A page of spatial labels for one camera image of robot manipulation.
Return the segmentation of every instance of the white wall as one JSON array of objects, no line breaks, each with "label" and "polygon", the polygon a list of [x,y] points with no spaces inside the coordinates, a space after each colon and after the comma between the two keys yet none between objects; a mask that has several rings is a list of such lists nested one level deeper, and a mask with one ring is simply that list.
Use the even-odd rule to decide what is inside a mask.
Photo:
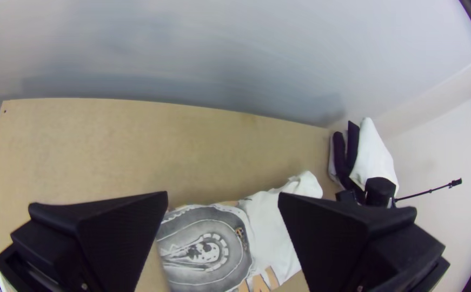
[{"label": "white wall", "polygon": [[461,291],[471,275],[471,98],[385,144],[394,158],[398,197],[462,177],[453,189],[398,203],[417,207],[416,223],[446,245],[451,266],[435,291]]},{"label": "white wall", "polygon": [[148,99],[330,125],[469,65],[455,0],[0,0],[0,100]]}]

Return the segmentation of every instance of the wooden table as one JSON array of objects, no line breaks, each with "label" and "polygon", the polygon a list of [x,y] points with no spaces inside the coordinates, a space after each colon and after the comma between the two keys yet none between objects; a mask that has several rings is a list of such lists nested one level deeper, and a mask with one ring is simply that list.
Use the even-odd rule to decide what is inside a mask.
[{"label": "wooden table", "polygon": [[[28,204],[166,190],[169,204],[230,201],[310,170],[325,198],[330,132],[224,110],[114,99],[6,101],[0,112],[0,251]],[[137,291],[168,290],[152,248]],[[277,291],[308,291],[298,273]]]}]

